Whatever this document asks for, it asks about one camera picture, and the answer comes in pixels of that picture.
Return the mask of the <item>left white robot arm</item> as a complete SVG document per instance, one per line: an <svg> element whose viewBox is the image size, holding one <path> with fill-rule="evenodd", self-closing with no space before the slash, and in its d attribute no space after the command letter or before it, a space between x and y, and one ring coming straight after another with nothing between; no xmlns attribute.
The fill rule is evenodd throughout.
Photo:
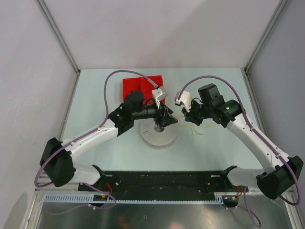
<svg viewBox="0 0 305 229"><path fill-rule="evenodd" d="M77 158L91 148L124 134L133 128L136 120L142 119L152 119L155 127L161 130L178 122L173 111L162 101L154 99L149 104L142 92L132 91L101 124L88 132L65 141L55 137L50 139L43 151L40 166L55 187L70 182L85 182L99 191L105 186L101 169L96 165L78 165Z"/></svg>

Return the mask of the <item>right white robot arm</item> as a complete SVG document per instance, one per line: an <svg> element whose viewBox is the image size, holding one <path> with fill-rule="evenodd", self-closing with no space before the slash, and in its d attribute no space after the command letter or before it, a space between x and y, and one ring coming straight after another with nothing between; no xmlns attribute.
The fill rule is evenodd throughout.
<svg viewBox="0 0 305 229"><path fill-rule="evenodd" d="M262 166L261 170L229 167L224 171L226 176L220 179L220 187L224 191L248 186L260 189L270 199L276 199L296 183L304 165L300 157L291 157L279 149L256 128L241 103L224 101L215 84L199 88L198 93L201 103L196 102L187 91L178 92L175 97L175 103L183 105L185 121L200 125L204 119L212 119L238 137Z"/></svg>

